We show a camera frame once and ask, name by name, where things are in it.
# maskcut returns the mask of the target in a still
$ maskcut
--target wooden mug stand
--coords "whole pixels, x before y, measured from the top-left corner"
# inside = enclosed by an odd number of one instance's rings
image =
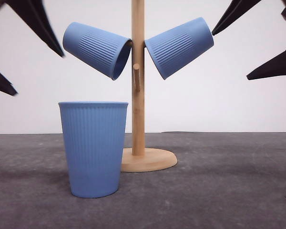
[[[144,0],[132,0],[133,147],[123,151],[122,172],[147,172],[177,164],[174,153],[145,148],[144,137]]]

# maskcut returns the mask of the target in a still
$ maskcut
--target upside-down cup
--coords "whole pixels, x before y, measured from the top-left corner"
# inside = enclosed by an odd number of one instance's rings
[[[63,36],[66,51],[92,68],[116,80],[130,53],[131,39],[92,26],[71,23]]]
[[[209,27],[197,18],[145,40],[146,48],[165,80],[214,45]]]

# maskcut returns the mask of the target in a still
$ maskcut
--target ribbed cup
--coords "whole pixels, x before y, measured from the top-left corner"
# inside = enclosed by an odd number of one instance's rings
[[[127,105],[59,103],[71,192],[75,196],[98,198],[118,189]]]
[[[63,47],[92,68],[116,80],[129,57],[131,39],[80,23],[71,23],[63,36]]]
[[[197,18],[145,40],[160,75],[166,79],[214,45],[203,18]]]

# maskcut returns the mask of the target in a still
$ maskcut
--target white wall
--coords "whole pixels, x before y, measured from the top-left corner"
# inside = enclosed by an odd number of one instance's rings
[[[211,29],[230,0],[146,0],[145,37],[202,16]],[[73,21],[131,36],[131,0],[45,0],[62,42]],[[286,76],[248,81],[286,49],[281,1],[261,1],[214,37],[215,46],[164,81],[145,51],[146,132],[286,131]],[[8,7],[0,10],[0,71],[19,95],[0,92],[0,134],[61,133],[59,101],[131,102],[130,59],[116,81],[50,50]],[[131,131],[131,105],[126,131]]]

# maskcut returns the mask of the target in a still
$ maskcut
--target gray mat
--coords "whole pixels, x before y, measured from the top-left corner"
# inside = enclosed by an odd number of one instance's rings
[[[70,193],[62,135],[0,135],[0,229],[286,229],[286,133],[146,134],[178,164]],[[131,136],[125,145],[130,146]]]

